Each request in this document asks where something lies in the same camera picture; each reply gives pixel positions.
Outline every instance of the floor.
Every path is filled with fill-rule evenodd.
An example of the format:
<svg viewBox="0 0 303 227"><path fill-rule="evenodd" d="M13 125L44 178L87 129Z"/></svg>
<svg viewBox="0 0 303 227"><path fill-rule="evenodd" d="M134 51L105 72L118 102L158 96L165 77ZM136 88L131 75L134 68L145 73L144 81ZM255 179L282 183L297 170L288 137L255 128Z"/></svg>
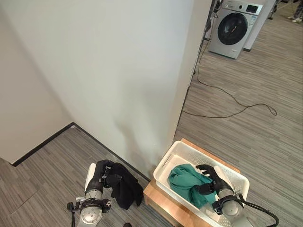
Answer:
<svg viewBox="0 0 303 227"><path fill-rule="evenodd" d="M291 5L267 20L251 52L237 60L205 51L199 65L204 83L224 88L246 105L267 103L278 115L264 106L226 119L183 113L175 136L240 169L250 181L248 201L277 214L279 227L303 226L303 26L287 20L290 15ZM184 109L227 116L242 107L195 75ZM257 226L273 223L249 211Z"/></svg>
<svg viewBox="0 0 303 227"><path fill-rule="evenodd" d="M16 168L0 159L0 227L71 226L66 203L84 196L89 165L103 159L123 163L78 128L68 129ZM145 188L148 181L128 169ZM103 192L111 199L111 189ZM144 202L124 210L112 201L100 227L122 227L125 222L133 227L171 227Z"/></svg>

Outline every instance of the white plastic basket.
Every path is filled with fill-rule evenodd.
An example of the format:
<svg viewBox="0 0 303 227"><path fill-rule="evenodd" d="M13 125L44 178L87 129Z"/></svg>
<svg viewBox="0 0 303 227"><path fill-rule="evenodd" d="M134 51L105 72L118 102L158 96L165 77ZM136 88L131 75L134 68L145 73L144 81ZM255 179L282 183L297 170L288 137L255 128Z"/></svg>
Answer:
<svg viewBox="0 0 303 227"><path fill-rule="evenodd" d="M192 166L200 164L219 166L232 183L232 186L236 193L242 193L244 199L247 197L247 192L250 185L248 179L181 141L176 141L170 147L168 152L164 155L163 159L160 161L157 168L153 172L153 176L156 179L157 185L163 191L165 191L169 196L177 200L183 206L187 207L208 224L213 227L231 227L231 224L227 218L225 218L224 215L217 215L209 204L206 204L201 209L198 209L170 189L168 176L171 170L174 167L185 163L189 163Z"/></svg>

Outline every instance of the shoe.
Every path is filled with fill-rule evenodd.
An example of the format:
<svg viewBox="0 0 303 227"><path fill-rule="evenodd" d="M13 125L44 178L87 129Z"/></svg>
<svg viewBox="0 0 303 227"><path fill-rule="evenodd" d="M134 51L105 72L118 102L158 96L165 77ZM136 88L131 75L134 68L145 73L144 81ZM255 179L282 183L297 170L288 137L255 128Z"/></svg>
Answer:
<svg viewBox="0 0 303 227"><path fill-rule="evenodd" d="M132 227L132 225L130 224L130 223L125 223L124 225L123 225L123 227Z"/></svg>
<svg viewBox="0 0 303 227"><path fill-rule="evenodd" d="M297 19L294 19L292 21L299 24L300 22L302 22L302 19L301 18L297 18Z"/></svg>

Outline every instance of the green towel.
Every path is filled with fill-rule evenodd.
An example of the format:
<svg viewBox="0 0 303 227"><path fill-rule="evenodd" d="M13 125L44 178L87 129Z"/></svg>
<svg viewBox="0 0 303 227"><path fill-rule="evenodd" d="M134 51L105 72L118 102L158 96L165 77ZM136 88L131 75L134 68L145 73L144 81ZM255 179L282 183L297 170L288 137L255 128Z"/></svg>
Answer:
<svg viewBox="0 0 303 227"><path fill-rule="evenodd" d="M212 204L216 200L216 192L209 195L201 195L194 189L195 185L210 183L212 179L196 172L190 164L182 164L173 168L168 180L170 188L174 192L197 208L201 208L207 203Z"/></svg>

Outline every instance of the black baseboard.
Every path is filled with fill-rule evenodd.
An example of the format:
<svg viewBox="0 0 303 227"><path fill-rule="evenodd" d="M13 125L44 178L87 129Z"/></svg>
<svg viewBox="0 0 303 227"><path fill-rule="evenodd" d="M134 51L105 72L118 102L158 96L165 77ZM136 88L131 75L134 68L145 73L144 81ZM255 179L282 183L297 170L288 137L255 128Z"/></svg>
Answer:
<svg viewBox="0 0 303 227"><path fill-rule="evenodd" d="M80 127L79 125L77 125L75 122L70 123L69 125L65 126L63 129L59 130L58 132L56 132L54 135L52 135L51 137L47 138L45 141L43 141L42 143L40 143L37 147L35 147L34 149L32 149L31 151L29 151L28 153L26 153L24 156L22 156L20 159L18 159L16 162L14 162L13 164L11 164L12 166L16 167L19 164L21 164L24 160L26 160L28 157L30 157L32 154L36 153L39 149L41 149L43 146L45 146L46 144L48 144L50 141L52 141L53 139L55 139L57 136L59 136L61 133L63 133L64 131L66 131L67 129L69 129L72 126L76 126L76 128L78 128L79 130L81 130L82 132L84 132L85 134L87 134L89 137L91 137L95 142L97 142L99 145L101 145L104 149L106 149L108 152L110 152L112 155L114 155L116 158L122 160L130 169L134 170L137 174L139 174L141 177L143 177L145 180L147 181L151 181L147 176L145 176L143 173L141 173L139 170L137 170L135 167L133 167L131 164L129 164L128 162L126 162L123 158L121 158L119 155L117 155L115 152L113 152L111 149L107 148L104 144L102 144L99 140L97 140L95 137L93 137L92 135L90 135L87 131L85 131L82 127Z"/></svg>
<svg viewBox="0 0 303 227"><path fill-rule="evenodd" d="M70 123L69 125L66 125L63 129L57 131L54 135L52 135L49 138L47 138L46 140L44 140L42 143L40 143L38 146L36 146L34 149L32 149L31 151L29 151L28 153L26 153L24 156L22 156L21 158L19 158L16 162L12 163L11 165L14 166L14 167L18 166L21 162L23 162L24 160L26 160L32 154L36 153L39 149L41 149L43 146L45 146L46 144L48 144L50 141L52 141L53 139L55 139L62 132L64 132L65 130L69 129L73 125L75 125L74 122Z"/></svg>
<svg viewBox="0 0 303 227"><path fill-rule="evenodd" d="M101 145L104 149L106 149L109 153L111 153L112 155L114 155L116 158L122 160L130 169L134 170L137 174L139 174L141 177L143 177L145 180L147 181L151 181L150 178L148 178L147 176L145 176L143 173L141 173L139 170L137 170L135 167L133 167L131 164L129 164L128 162L126 162L123 158L121 158L119 155L117 155L115 152L113 152L111 149L109 149L108 147L106 147L103 143L101 143L99 140L97 140L95 137L93 137L92 135L90 135L86 130L84 130L82 127L80 127L78 124L74 123L74 125L80 129L81 131L83 131L85 134L87 134L89 137L91 137L96 143L98 143L99 145Z"/></svg>

